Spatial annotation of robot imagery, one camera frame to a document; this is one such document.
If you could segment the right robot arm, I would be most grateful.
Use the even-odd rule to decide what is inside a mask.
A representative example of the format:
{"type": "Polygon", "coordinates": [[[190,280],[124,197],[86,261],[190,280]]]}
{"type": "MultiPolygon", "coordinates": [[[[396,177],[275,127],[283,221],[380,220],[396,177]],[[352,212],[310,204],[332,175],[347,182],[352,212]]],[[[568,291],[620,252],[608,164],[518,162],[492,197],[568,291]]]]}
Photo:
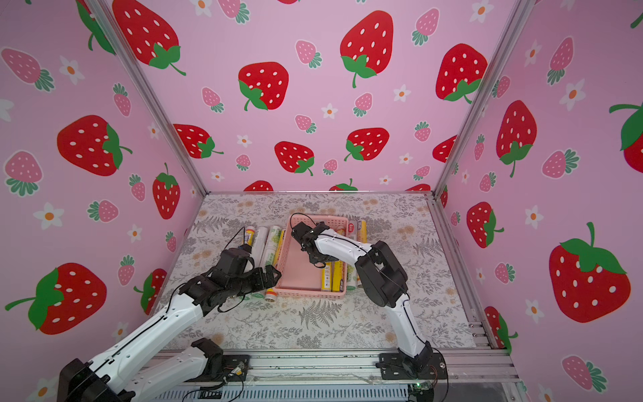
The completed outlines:
{"type": "Polygon", "coordinates": [[[341,261],[356,268],[369,300],[384,308],[398,342],[398,366],[413,379],[430,368],[434,349],[421,334],[408,293],[408,276],[390,247],[353,241],[323,222],[296,224],[291,236],[315,266],[341,261]]]}

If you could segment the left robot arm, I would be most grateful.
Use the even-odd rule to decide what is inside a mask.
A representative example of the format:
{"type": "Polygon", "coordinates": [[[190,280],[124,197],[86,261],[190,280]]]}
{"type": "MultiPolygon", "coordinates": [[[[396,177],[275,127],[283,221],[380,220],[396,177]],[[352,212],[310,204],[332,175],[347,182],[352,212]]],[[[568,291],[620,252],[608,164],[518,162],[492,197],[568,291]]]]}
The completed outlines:
{"type": "Polygon", "coordinates": [[[222,348],[209,338],[152,368],[145,364],[171,340],[233,296],[275,286],[281,273],[256,266],[249,247],[221,252],[217,264],[179,285],[168,304],[133,333],[88,362],[78,358],[60,371],[59,401],[149,401],[186,380],[224,378],[222,348]]]}

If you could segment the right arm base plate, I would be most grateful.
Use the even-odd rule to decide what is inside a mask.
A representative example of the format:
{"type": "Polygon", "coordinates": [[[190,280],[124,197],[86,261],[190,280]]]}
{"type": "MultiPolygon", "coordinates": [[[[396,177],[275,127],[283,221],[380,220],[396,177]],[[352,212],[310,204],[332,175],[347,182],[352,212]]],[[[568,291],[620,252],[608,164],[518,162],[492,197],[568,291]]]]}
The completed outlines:
{"type": "Polygon", "coordinates": [[[380,353],[375,367],[383,380],[446,380],[443,357],[433,353],[425,363],[417,363],[403,353],[380,353]]]}

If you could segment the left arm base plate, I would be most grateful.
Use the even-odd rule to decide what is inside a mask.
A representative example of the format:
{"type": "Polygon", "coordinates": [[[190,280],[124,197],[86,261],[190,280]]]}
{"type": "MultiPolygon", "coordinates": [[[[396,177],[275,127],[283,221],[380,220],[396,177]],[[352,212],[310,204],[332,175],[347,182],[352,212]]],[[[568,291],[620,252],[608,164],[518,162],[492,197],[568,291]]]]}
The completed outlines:
{"type": "Polygon", "coordinates": [[[187,383],[229,383],[246,380],[251,357],[247,354],[224,354],[210,358],[201,375],[187,380],[187,383]]]}

